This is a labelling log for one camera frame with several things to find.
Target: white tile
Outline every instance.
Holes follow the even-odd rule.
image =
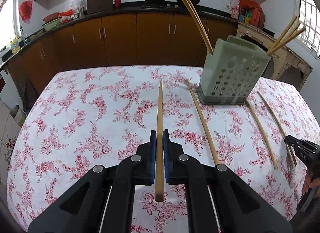
[[[7,122],[7,118],[10,114],[9,109],[5,106],[5,104],[0,101],[0,140],[2,141],[5,124]]]
[[[7,185],[0,183],[0,198],[2,202],[4,203],[5,207],[8,207],[7,202]]]
[[[1,144],[0,151],[0,182],[6,185],[8,179],[8,165],[10,161],[12,151],[7,148],[3,143]]]

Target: metal screw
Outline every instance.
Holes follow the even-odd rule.
[[[217,170],[218,171],[226,171],[227,167],[226,167],[226,165],[220,163],[220,164],[217,165]]]
[[[141,156],[138,155],[138,154],[133,155],[133,156],[131,156],[131,160],[132,160],[132,161],[140,161],[140,160],[141,160]]]
[[[189,160],[189,156],[187,156],[186,154],[181,154],[181,155],[179,155],[179,160],[187,161],[187,160]]]
[[[93,171],[96,173],[102,172],[103,171],[103,166],[98,164],[93,168]]]

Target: red bottle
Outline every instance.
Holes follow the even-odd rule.
[[[116,2],[116,8],[120,8],[121,7],[121,0],[115,0]]]

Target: red floral pattern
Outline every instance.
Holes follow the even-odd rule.
[[[16,144],[8,141],[8,209],[27,230],[31,221],[96,164],[117,165],[135,154],[156,130],[158,88],[163,80],[163,128],[186,154],[213,166],[211,151],[190,92],[201,68],[107,67],[58,73],[33,106]],[[222,163],[285,218],[295,214],[305,166],[287,165],[283,137],[260,91],[286,134],[320,143],[320,127],[293,86],[260,78],[248,100],[272,145],[274,171],[262,134],[246,106],[200,105]],[[132,232],[187,232],[184,185],[137,186]]]

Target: human hand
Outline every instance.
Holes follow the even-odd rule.
[[[309,188],[320,187],[320,178],[317,178],[311,182],[311,177],[309,174],[309,169],[307,169],[306,176],[304,178],[302,194],[304,195],[309,191]]]

